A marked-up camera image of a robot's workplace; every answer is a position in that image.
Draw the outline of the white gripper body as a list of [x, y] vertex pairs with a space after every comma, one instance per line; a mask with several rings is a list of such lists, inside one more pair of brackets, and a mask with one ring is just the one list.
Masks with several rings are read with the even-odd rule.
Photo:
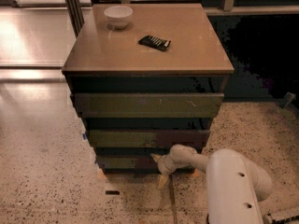
[[193, 147], [173, 145], [168, 154], [161, 156], [158, 161], [158, 170], [162, 175], [171, 175], [177, 169], [191, 165], [191, 159], [197, 154]]

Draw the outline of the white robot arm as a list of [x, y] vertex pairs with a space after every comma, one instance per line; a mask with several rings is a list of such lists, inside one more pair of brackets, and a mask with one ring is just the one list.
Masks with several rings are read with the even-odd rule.
[[261, 166], [227, 148], [211, 156], [176, 144], [166, 155], [154, 154], [161, 189], [177, 169], [191, 166], [206, 174], [206, 224], [263, 224], [259, 203], [273, 187], [271, 176]]

